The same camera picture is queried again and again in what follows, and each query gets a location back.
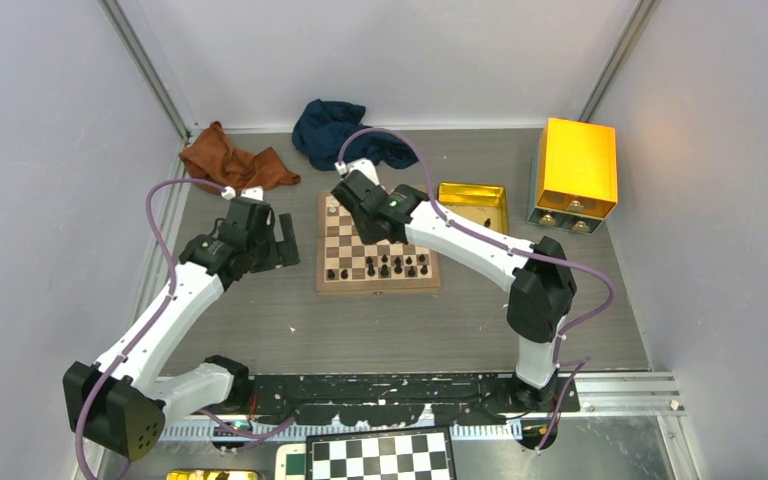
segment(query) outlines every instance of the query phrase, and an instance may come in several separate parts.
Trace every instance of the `wooden chessboard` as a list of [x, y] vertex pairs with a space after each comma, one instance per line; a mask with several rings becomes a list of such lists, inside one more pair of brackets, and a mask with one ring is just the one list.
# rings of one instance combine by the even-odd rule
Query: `wooden chessboard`
[[352, 216], [330, 192], [320, 193], [318, 209], [317, 293], [427, 292], [440, 288], [437, 253], [386, 240], [364, 245]]

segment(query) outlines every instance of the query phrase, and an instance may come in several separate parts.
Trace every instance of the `cloth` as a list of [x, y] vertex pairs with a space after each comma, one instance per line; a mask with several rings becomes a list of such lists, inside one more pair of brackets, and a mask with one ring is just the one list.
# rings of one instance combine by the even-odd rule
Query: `cloth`
[[[297, 173], [287, 170], [272, 147], [257, 155], [234, 148], [219, 122], [211, 123], [178, 157], [191, 177], [233, 187], [238, 192], [251, 187], [271, 190], [279, 185], [295, 185], [301, 181]], [[219, 193], [215, 188], [199, 187]]]
[[[343, 142], [358, 130], [369, 128], [360, 123], [365, 113], [362, 105], [314, 100], [307, 104], [293, 128], [293, 145], [310, 158], [317, 170], [334, 170]], [[404, 142], [384, 133], [371, 133], [353, 141], [345, 161], [358, 158], [368, 158], [376, 165], [383, 161], [393, 168], [416, 163], [416, 155]]]

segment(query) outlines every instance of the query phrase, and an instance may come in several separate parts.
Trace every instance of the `chessboard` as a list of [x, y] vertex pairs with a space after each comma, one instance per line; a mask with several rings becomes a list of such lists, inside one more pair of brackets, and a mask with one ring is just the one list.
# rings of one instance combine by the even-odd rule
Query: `chessboard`
[[440, 288], [436, 252], [387, 240], [364, 245], [351, 214], [330, 192], [320, 194], [318, 209], [317, 293], [426, 292]]
[[307, 438], [306, 480], [455, 480], [445, 428]]

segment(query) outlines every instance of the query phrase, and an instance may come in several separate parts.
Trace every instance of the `dark blue cloth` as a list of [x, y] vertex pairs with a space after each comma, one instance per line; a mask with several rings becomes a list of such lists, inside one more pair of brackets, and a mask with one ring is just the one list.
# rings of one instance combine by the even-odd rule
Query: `dark blue cloth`
[[[293, 145], [310, 158], [317, 170], [334, 170], [343, 142], [358, 130], [369, 128], [360, 123], [365, 113], [362, 105], [314, 100], [307, 104], [293, 128]], [[416, 163], [416, 155], [404, 142], [377, 132], [358, 137], [349, 145], [346, 163], [358, 158], [368, 158], [376, 165], [384, 161], [393, 168]]]

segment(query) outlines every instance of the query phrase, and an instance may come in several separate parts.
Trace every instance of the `white device with green screen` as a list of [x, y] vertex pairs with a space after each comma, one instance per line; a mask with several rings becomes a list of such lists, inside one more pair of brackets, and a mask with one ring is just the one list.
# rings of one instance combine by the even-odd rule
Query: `white device with green screen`
[[307, 445], [282, 445], [275, 454], [275, 480], [305, 480]]

